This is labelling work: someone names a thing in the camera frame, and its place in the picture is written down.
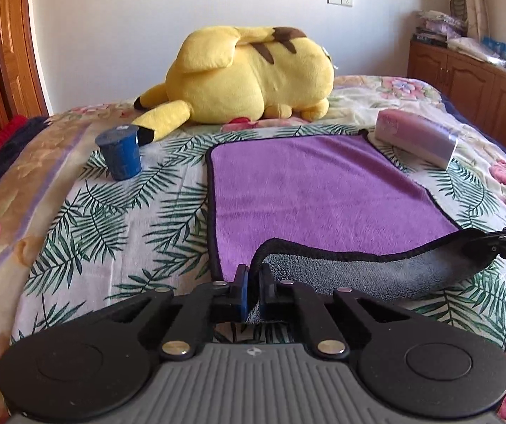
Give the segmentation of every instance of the pikachu plush toy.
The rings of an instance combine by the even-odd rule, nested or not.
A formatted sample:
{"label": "pikachu plush toy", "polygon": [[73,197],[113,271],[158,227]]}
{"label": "pikachu plush toy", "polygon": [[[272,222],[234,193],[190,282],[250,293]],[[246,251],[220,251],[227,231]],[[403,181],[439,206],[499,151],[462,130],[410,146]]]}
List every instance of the pikachu plush toy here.
{"label": "pikachu plush toy", "polygon": [[313,121],[328,111],[334,69],[323,47],[288,27],[208,27],[182,44],[164,83],[134,103],[139,144],[154,142],[188,120],[225,124],[289,118]]}

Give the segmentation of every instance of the pink tissue package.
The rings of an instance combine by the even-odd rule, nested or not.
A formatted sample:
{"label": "pink tissue package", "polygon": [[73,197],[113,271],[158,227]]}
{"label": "pink tissue package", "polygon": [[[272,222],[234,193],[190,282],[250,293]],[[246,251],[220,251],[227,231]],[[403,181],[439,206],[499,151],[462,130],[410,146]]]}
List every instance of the pink tissue package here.
{"label": "pink tissue package", "polygon": [[419,114],[382,110],[375,137],[428,161],[444,170],[452,160],[458,136]]}

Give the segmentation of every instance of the dark blue blanket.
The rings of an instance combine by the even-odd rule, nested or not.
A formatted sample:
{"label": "dark blue blanket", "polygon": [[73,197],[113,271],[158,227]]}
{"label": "dark blue blanket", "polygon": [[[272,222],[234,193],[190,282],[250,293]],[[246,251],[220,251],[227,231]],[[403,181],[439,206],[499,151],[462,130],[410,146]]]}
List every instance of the dark blue blanket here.
{"label": "dark blue blanket", "polygon": [[445,105],[445,109],[447,110],[448,113],[452,114],[455,119],[457,119],[459,122],[463,123],[463,124],[469,124],[469,126],[477,129],[479,132],[481,132],[481,134],[484,135],[484,137],[491,143],[494,143],[496,146],[498,146],[502,151],[504,151],[504,153],[506,154],[506,148],[504,148],[500,143],[498,143],[494,138],[490,137],[489,135],[485,134],[482,130],[480,130],[477,126],[474,126],[473,124],[471,124],[466,117],[464,117],[464,115],[462,115],[461,113],[459,113],[457,111],[457,109],[455,108],[455,106],[453,106],[453,103],[451,103],[449,101],[449,99],[444,96],[442,94],[441,96],[441,99],[443,101],[443,104]]}
{"label": "dark blue blanket", "polygon": [[40,116],[32,118],[0,148],[0,179],[17,159],[22,150],[33,138],[45,129],[47,118]]}

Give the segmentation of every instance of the metal screw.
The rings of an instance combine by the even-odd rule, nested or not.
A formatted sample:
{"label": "metal screw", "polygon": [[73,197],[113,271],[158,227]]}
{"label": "metal screw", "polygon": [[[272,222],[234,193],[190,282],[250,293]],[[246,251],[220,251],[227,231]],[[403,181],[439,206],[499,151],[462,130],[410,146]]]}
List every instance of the metal screw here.
{"label": "metal screw", "polygon": [[190,350],[186,341],[167,341],[163,344],[163,352],[170,355],[184,355]]}
{"label": "metal screw", "polygon": [[345,344],[338,340],[324,340],[318,343],[318,350],[323,354],[337,355],[345,351]]}

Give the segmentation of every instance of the blue container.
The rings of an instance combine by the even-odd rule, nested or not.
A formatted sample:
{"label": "blue container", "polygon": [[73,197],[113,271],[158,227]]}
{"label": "blue container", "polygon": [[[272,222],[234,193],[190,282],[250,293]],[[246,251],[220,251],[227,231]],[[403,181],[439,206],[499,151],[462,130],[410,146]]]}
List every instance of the blue container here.
{"label": "blue container", "polygon": [[118,126],[102,132],[94,140],[100,147],[112,177],[126,180],[141,172],[137,130],[133,124]]}

